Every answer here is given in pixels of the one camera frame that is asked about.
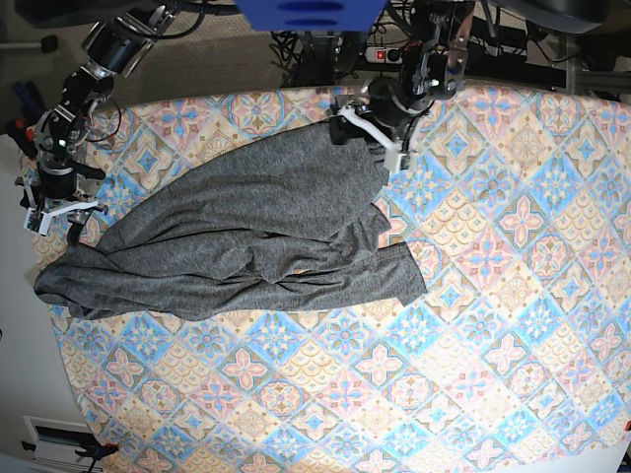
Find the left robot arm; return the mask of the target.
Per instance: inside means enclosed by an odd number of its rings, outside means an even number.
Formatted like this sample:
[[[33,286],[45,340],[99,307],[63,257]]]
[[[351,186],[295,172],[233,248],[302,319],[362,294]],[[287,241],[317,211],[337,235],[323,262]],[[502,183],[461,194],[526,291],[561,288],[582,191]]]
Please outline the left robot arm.
[[[349,101],[351,110],[407,149],[432,105],[464,85],[474,8],[473,1],[387,2],[386,14],[406,36],[396,50],[398,76],[374,79],[363,99]]]

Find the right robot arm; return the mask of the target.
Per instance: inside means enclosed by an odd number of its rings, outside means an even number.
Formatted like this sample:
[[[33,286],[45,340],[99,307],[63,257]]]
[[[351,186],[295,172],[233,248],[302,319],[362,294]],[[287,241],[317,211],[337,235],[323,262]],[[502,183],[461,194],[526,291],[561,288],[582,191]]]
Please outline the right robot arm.
[[[95,110],[111,99],[114,77],[129,74],[178,13],[162,2],[134,8],[91,29],[88,62],[65,80],[59,104],[35,125],[36,175],[24,180],[26,229],[45,236],[64,217],[70,224],[68,244],[74,246],[92,214],[107,211],[93,188],[103,182],[105,172],[78,161],[76,154],[85,143],[99,141],[90,136]]]

